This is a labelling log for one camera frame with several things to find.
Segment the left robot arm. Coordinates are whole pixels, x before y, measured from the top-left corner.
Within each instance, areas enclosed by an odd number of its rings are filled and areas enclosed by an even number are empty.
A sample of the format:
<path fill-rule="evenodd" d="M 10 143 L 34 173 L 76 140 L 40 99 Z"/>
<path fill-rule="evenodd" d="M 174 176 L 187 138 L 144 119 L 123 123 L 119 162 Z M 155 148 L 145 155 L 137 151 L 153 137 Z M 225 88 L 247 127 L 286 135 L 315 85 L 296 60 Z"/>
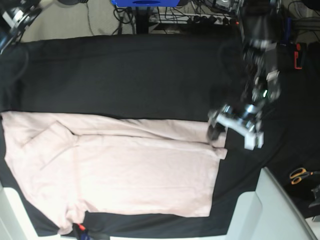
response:
<path fill-rule="evenodd" d="M 263 108 L 281 94 L 277 47 L 282 40 L 280 0 L 241 0 L 237 18 L 241 33 L 243 60 L 249 69 L 245 89 L 238 102 L 227 101 L 208 114 L 207 138 L 217 140 L 225 130 L 244 137 L 247 150 L 261 148 Z"/>

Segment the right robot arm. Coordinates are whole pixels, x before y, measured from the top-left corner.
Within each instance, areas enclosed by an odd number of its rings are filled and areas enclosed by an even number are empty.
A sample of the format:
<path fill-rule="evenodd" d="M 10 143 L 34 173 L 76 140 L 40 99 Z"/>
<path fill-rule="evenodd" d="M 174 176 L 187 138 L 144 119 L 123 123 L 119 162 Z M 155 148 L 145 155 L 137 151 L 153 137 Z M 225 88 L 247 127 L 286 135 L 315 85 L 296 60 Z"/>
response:
<path fill-rule="evenodd" d="M 0 0 L 0 52 L 20 42 L 45 9 L 43 0 Z"/>

